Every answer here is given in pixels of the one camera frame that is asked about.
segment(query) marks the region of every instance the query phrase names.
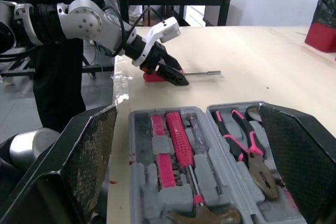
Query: black table frame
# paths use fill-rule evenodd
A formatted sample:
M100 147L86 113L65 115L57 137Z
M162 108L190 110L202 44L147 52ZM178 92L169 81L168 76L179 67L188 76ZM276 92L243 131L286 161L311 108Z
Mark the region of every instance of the black table frame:
M186 5L205 5L220 6L218 16L218 26L225 26L230 7L230 0L119 0L121 17L125 22L129 22L128 9L130 5L171 5L180 6L179 24L183 23L184 6Z
M96 72L113 72L114 65L91 65L88 60L83 56L83 66L82 73L91 73L93 77L96 77ZM16 60L11 62L6 69L0 70L1 77L14 77L14 76L29 76L33 78L35 69L33 68L30 58L25 58L21 60Z

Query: person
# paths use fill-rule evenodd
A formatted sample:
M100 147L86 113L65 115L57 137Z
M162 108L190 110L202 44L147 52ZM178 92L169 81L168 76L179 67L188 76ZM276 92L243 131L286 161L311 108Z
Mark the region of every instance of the person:
M4 0L17 3L70 4L74 0ZM29 52L35 68L33 92L43 127L62 132L86 110L81 95L83 41L65 40Z

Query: gray tool box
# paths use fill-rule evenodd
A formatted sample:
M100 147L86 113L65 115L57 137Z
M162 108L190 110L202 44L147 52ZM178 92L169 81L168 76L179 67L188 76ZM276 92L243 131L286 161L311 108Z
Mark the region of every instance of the gray tool box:
M178 112L194 152L194 170L198 186L206 206L213 212L225 212L229 207L236 208L245 224L306 224L284 186L278 186L278 199L270 201L255 184L247 165L237 162L230 153L229 144L221 136L212 117L218 111L229 133L247 148L247 137L242 128L231 116L232 110L245 115L249 106L259 102L211 105L204 113L197 107L142 110L129 116L130 162L131 166L131 224L168 224L169 211L186 216L193 214L193 195L183 170L177 175L176 186L160 186L157 155L169 154L176 163L170 132L165 128L165 136L153 136L151 118ZM210 162L197 141L188 117L195 115L199 129L206 142ZM275 177L277 168L272 157L264 128L257 121L250 121L260 143L266 150L264 162Z

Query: pliers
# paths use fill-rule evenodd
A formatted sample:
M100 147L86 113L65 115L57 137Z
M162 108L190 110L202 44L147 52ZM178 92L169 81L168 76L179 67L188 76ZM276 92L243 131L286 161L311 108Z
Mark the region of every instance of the pliers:
M279 191L272 172L264 163L265 148L261 145L253 127L237 110L232 110L231 116L243 129L248 148L232 136L227 130L219 111L213 111L212 116L223 138L230 146L230 152L236 161L243 161L255 184L265 194L266 198L273 201L279 198Z

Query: robotic arm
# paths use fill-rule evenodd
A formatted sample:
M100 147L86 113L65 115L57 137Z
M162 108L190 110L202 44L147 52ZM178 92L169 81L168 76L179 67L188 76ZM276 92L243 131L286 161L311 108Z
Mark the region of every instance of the robotic arm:
M105 7L101 9L96 3ZM169 18L153 26L142 38L121 20L118 8L109 3L75 0L70 5L33 6L0 1L0 55L13 48L34 48L73 38L92 39L114 54L125 53L134 66L146 73L156 71L174 85L188 85L178 61L157 42L160 39L164 43L180 35L176 19Z

